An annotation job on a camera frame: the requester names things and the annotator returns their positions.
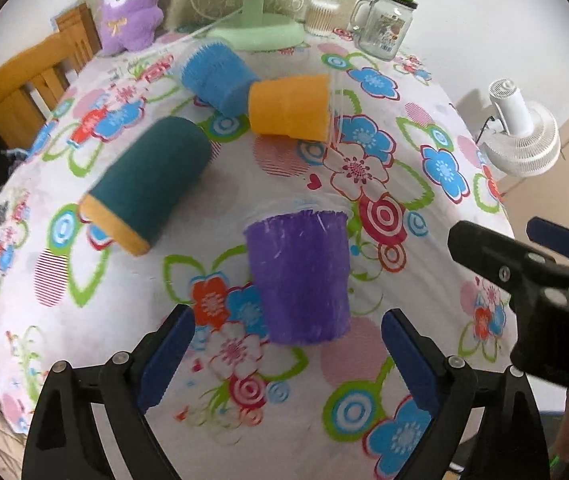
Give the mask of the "purple plastic cup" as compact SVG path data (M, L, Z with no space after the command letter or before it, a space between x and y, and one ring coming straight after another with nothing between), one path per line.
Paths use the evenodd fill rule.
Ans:
M349 331L350 217L341 196L303 194L263 202L246 218L252 281L275 344L323 344Z

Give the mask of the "dark teal cylinder cup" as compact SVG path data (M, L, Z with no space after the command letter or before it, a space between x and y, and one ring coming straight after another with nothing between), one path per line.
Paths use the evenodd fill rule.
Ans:
M212 158L203 129L183 117L147 128L79 201L79 213L128 254L146 254Z

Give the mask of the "orange plastic cup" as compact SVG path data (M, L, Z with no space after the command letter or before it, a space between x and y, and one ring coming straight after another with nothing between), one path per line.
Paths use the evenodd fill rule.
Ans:
M259 136L325 142L331 125L330 98L326 74L255 82L248 99L251 129Z

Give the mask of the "blue plastic cup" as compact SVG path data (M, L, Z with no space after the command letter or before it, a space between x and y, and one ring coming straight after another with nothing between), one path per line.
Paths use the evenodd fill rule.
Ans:
M250 90L260 78L228 44L196 41L178 58L181 84L225 117L248 114Z

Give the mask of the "white floor fan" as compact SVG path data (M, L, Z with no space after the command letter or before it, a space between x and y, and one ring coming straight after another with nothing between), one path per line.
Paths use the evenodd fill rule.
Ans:
M530 178L550 170L561 155L559 126L544 106L526 101L510 78L488 88L495 114L477 137L479 147L503 174Z

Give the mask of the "floral tablecloth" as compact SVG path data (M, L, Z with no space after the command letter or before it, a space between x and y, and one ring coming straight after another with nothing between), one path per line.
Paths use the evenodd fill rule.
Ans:
M449 229L511 233L488 164L445 91L408 53L384 62L348 32L254 53L260 78L331 74L329 145L252 133L174 79L178 38L148 55L95 58L63 94L0 190L0 410L27 435L50 366L100 364L176 304L196 336L148 414L186 479L391 479L427 415L386 354L384 312L404 310L446 354L503 370L508 298L455 264ZM147 255L79 213L101 174L158 119L201 127L213 159ZM348 200L349 332L311 347L272 342L246 255L246 218L277 198Z

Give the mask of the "glass mason jar mug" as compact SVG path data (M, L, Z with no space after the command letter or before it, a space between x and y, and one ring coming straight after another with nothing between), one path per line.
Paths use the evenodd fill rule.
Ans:
M418 3L409 0L359 0L349 27L359 50L393 61L412 23Z

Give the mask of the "cotton swab container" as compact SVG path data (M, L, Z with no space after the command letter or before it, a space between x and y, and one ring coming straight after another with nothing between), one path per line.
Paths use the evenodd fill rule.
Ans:
M339 16L339 3L334 0L309 0L306 6L304 29L310 35L327 37Z

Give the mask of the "wooden chair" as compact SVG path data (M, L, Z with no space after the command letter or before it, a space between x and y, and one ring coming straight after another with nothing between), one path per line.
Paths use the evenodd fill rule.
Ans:
M54 21L56 32L0 66L0 138L8 148L28 148L70 85L65 71L80 73L101 48L85 3Z

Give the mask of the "purple plush bunny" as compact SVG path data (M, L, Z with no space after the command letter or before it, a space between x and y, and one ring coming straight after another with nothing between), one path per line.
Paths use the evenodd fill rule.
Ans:
M150 47L164 20L160 0L102 0L99 38L102 54L137 52Z

